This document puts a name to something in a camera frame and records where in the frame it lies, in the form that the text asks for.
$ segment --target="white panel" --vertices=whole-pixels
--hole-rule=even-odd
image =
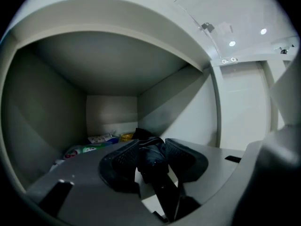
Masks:
[[[220,67],[222,73],[221,148],[245,150],[270,130],[270,104],[264,72],[256,62]]]
[[[138,125],[165,138],[216,145],[217,114],[208,69],[174,73],[138,97]]]
[[[137,127],[137,97],[87,97],[89,136],[98,136],[113,131],[116,135],[120,135],[134,132]]]
[[[185,66],[141,40],[104,32],[74,32],[37,43],[37,54],[88,94],[137,96]]]

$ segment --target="wall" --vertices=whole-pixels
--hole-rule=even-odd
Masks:
[[[5,81],[1,116],[8,156],[25,188],[87,136],[86,97],[30,51],[17,52]]]
[[[87,131],[97,136],[116,131],[119,135],[135,131],[137,122],[137,97],[88,96]]]
[[[138,97],[138,126],[161,138],[216,145],[217,111],[209,69],[187,66]]]
[[[249,143],[263,140],[271,128],[271,107],[264,71],[256,62],[219,68],[220,148],[245,150]]]

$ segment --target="gray wall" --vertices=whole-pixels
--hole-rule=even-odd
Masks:
[[[216,146],[217,110],[210,69],[187,66],[138,97],[138,127],[165,138]]]
[[[17,52],[4,86],[1,123],[9,158],[25,188],[87,137],[86,98],[28,49]]]
[[[138,127],[137,97],[88,96],[87,131],[89,136],[114,132],[134,132]]]

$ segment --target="ceiling light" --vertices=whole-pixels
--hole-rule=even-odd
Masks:
[[[264,29],[262,29],[262,30],[260,31],[260,34],[264,35],[266,32],[267,32],[267,29],[264,28]]]
[[[229,46],[231,46],[231,47],[232,47],[232,46],[234,46],[235,44],[236,44],[236,42],[235,42],[235,41],[231,41],[231,42],[230,42],[230,44],[229,44]]]

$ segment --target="package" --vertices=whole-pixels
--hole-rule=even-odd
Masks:
[[[83,153],[87,153],[87,152],[91,152],[91,151],[94,151],[94,150],[98,150],[100,148],[103,148],[103,147],[106,147],[108,145],[111,145],[111,143],[101,143],[99,145],[94,145],[94,144],[91,144],[91,145],[87,145],[83,148]]]
[[[118,143],[119,142],[119,137],[112,137],[107,142],[111,142],[112,144]]]
[[[112,137],[113,136],[111,134],[105,134],[102,136],[88,137],[88,140],[94,144],[94,143],[106,142],[106,141],[112,139]]]
[[[133,133],[122,134],[120,141],[130,141],[133,138]]]
[[[82,146],[81,145],[75,145],[75,146],[72,146],[66,153],[65,155],[63,156],[63,160],[66,160],[66,159],[69,159],[69,158],[72,158],[78,154],[81,154],[82,153]]]

